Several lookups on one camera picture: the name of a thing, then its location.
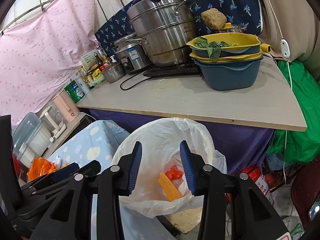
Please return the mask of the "orange plastic bag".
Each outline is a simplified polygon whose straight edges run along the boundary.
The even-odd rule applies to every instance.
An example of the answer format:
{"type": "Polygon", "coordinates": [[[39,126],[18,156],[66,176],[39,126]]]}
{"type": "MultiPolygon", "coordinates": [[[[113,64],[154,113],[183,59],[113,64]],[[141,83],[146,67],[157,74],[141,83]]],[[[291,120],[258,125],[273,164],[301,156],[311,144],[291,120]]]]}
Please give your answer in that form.
{"type": "Polygon", "coordinates": [[[31,164],[31,167],[27,173],[27,177],[30,181],[39,178],[40,176],[50,174],[56,171],[54,163],[48,161],[42,157],[35,158],[31,164]]]}

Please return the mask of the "orange mesh cloth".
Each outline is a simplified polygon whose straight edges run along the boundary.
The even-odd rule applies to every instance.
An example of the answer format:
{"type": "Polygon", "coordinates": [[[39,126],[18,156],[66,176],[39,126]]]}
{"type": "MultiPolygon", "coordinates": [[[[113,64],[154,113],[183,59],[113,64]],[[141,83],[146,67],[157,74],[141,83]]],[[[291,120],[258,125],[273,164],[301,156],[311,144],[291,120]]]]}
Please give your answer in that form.
{"type": "Polygon", "coordinates": [[[170,202],[181,198],[181,194],[178,189],[163,172],[159,174],[159,179],[157,182],[162,187],[167,199],[170,202]]]}

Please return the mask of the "red plastic bag scrap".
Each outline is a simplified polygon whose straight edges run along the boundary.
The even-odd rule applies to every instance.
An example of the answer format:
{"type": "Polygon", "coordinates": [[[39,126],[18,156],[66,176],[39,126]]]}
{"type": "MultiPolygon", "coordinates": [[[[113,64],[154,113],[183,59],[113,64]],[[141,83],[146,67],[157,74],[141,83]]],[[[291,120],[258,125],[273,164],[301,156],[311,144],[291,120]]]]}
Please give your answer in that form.
{"type": "Polygon", "coordinates": [[[176,165],[172,165],[170,170],[165,172],[165,175],[169,178],[170,181],[175,181],[182,178],[183,172],[180,171],[176,165]]]}

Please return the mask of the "white lined trash bin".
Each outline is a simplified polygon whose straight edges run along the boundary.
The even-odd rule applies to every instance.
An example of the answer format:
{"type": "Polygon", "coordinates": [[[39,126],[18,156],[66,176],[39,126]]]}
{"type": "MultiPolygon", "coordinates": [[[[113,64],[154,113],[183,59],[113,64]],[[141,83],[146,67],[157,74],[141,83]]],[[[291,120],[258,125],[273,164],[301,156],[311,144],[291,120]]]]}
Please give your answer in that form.
{"type": "Polygon", "coordinates": [[[202,156],[205,163],[227,173],[226,159],[215,149],[212,136],[203,124],[182,118],[161,118],[149,122],[132,132],[118,147],[112,164],[130,154],[136,142],[142,144],[142,159],[135,189],[120,203],[148,218],[170,215],[202,206],[203,198],[194,197],[188,190],[185,178],[179,181],[181,198],[168,201],[158,183],[159,175],[172,165],[182,170],[180,143],[186,141],[190,151],[202,156]]]}

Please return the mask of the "white dish storage box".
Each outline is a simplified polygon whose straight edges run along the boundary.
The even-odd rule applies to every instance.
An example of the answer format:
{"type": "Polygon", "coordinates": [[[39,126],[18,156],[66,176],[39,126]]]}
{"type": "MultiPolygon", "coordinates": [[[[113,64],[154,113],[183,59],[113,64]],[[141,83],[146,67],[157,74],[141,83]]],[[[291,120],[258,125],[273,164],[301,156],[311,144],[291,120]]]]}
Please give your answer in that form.
{"type": "Polygon", "coordinates": [[[49,147],[52,133],[35,113],[28,113],[13,133],[14,154],[24,166],[31,167],[49,147]]]}

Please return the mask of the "blue polka dot tablecloth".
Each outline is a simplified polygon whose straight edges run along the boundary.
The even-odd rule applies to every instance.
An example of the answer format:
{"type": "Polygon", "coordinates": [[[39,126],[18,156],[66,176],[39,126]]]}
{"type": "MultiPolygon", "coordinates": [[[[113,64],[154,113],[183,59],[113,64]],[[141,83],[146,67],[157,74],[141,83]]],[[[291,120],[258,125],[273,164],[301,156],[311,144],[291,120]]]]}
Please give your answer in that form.
{"type": "MultiPolygon", "coordinates": [[[[95,121],[65,142],[47,160],[55,162],[60,158],[62,165],[77,163],[80,167],[97,160],[103,171],[111,166],[117,148],[129,135],[113,121],[95,121]]],[[[123,205],[120,213],[125,239],[174,239],[156,218],[145,217],[123,205]]]]}

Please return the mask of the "green plastic bag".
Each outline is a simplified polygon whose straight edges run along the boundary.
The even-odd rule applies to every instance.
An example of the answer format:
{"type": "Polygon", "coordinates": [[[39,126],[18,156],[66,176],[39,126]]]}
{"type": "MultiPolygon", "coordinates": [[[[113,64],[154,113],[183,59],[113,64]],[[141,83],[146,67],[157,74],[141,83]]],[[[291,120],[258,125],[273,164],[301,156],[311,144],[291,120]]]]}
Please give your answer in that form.
{"type": "Polygon", "coordinates": [[[282,110],[266,154],[288,164],[307,164],[319,157],[319,84],[295,60],[278,62],[286,86],[280,88],[282,110]]]}

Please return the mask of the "white glass kettle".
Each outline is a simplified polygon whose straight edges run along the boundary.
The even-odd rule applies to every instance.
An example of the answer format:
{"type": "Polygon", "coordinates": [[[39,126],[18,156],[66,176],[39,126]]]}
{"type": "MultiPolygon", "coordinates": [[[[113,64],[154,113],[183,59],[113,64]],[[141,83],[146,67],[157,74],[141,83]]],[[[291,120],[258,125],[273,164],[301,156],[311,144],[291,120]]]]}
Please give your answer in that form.
{"type": "Polygon", "coordinates": [[[50,142],[54,142],[56,139],[58,139],[62,135],[62,133],[66,130],[67,126],[63,122],[63,119],[61,119],[59,123],[57,123],[54,120],[54,118],[49,113],[51,109],[52,109],[52,106],[48,106],[47,108],[45,108],[40,115],[40,119],[42,119],[43,121],[47,120],[48,123],[51,124],[52,127],[54,128],[52,130],[52,136],[49,139],[50,142]]]}

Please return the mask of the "pink electric kettle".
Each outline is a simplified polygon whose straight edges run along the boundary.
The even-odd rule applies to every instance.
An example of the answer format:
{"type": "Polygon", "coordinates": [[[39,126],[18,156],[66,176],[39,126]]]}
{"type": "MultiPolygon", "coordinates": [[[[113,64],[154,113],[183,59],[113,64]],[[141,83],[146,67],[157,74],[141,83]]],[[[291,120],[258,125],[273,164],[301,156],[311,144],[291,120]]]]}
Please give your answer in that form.
{"type": "Polygon", "coordinates": [[[56,94],[53,103],[67,122],[72,122],[79,115],[79,109],[64,90],[56,94]]]}

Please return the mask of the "green tin can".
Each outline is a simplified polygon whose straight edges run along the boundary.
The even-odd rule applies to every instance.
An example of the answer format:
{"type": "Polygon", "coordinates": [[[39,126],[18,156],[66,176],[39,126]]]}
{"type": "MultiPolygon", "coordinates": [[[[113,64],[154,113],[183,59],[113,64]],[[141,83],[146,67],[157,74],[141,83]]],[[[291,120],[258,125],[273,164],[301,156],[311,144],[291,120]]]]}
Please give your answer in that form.
{"type": "Polygon", "coordinates": [[[75,80],[70,81],[64,90],[74,103],[78,103],[85,96],[75,80]]]}

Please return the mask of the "white bottle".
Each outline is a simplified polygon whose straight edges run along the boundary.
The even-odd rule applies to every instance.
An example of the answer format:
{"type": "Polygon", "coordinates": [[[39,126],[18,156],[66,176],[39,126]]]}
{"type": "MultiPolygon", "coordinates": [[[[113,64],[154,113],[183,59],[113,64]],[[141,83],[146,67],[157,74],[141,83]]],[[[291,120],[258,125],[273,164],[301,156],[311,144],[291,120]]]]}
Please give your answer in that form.
{"type": "Polygon", "coordinates": [[[79,73],[75,75],[75,81],[85,94],[88,94],[91,91],[79,73]]]}

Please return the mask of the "small steel pot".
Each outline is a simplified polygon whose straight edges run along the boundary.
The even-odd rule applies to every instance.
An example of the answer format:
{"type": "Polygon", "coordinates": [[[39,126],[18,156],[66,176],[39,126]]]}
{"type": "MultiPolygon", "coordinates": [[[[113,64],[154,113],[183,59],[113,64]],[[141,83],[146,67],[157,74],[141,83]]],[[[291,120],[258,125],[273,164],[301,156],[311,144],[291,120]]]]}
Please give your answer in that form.
{"type": "Polygon", "coordinates": [[[108,83],[114,83],[126,75],[126,72],[120,62],[113,63],[102,72],[108,83]]]}

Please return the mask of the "pink dotted curtain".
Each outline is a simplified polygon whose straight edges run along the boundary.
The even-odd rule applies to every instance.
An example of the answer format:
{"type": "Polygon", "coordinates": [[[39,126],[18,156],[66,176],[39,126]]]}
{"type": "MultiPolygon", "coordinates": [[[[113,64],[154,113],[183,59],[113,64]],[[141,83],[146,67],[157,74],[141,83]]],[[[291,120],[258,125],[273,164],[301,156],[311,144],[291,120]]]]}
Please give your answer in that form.
{"type": "Polygon", "coordinates": [[[55,0],[1,36],[1,115],[17,126],[38,112],[97,48],[94,0],[55,0]]]}

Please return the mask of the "yellow blue stacked basins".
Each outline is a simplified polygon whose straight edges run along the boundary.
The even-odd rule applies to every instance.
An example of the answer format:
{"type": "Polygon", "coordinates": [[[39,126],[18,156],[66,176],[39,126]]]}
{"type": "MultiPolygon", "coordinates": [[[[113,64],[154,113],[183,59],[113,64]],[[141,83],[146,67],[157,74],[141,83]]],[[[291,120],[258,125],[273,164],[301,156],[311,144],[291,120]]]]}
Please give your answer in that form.
{"type": "Polygon", "coordinates": [[[199,36],[187,42],[191,59],[214,90],[251,87],[257,78],[263,53],[271,46],[252,34],[219,33],[199,36]]]}

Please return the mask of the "black induction cooker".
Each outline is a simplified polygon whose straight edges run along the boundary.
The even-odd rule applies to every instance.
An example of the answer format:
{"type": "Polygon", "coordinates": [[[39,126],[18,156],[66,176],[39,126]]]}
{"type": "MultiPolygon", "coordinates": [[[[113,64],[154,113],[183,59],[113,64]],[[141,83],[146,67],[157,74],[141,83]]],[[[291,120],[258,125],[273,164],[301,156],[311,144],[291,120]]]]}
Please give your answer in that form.
{"type": "Polygon", "coordinates": [[[171,76],[184,76],[184,75],[199,75],[201,70],[193,61],[176,64],[167,67],[151,67],[146,70],[143,75],[145,77],[171,77],[171,76]]]}

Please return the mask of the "silver rice cooker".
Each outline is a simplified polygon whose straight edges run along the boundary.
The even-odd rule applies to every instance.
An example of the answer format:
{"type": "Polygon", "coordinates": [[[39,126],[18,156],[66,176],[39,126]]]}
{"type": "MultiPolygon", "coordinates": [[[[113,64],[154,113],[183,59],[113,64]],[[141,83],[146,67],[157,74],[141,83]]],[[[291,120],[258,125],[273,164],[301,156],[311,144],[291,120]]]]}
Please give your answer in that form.
{"type": "Polygon", "coordinates": [[[139,72],[152,64],[138,41],[136,33],[128,34],[114,42],[116,55],[128,74],[139,72]]]}

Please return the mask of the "brown loofah sponge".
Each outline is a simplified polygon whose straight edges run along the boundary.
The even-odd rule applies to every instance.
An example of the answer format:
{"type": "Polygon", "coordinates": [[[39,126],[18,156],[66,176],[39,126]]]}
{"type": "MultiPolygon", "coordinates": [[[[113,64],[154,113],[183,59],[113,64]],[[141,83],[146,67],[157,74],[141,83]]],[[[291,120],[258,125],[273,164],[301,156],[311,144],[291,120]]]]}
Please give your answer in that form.
{"type": "Polygon", "coordinates": [[[202,12],[201,19],[209,29],[221,29],[227,22],[226,16],[216,8],[202,12]]]}

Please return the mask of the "large steel steamer pot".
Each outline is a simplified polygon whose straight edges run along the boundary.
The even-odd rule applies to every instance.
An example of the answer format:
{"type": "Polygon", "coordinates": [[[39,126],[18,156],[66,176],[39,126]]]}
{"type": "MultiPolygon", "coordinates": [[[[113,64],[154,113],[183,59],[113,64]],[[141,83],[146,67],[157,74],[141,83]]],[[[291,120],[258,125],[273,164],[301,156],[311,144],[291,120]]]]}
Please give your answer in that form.
{"type": "Polygon", "coordinates": [[[157,67],[187,61],[187,43],[197,36],[191,6],[197,0],[142,0],[127,10],[129,23],[146,55],[157,67]]]}

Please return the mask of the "navy patterned cloth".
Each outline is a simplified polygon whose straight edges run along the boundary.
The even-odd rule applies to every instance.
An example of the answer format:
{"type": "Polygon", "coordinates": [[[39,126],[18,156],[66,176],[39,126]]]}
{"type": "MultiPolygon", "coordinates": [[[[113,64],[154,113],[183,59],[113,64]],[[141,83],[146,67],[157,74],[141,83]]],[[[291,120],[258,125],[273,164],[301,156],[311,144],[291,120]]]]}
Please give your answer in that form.
{"type": "MultiPolygon", "coordinates": [[[[123,8],[111,16],[107,22],[96,31],[95,36],[107,55],[115,54],[114,42],[127,34],[134,32],[129,24],[127,11],[134,0],[129,0],[123,8]]],[[[263,31],[263,13],[261,0],[198,0],[193,6],[193,16],[201,35],[212,34],[213,31],[204,24],[200,14],[208,9],[217,9],[223,13],[228,23],[244,27],[247,34],[260,35],[263,31]]]]}

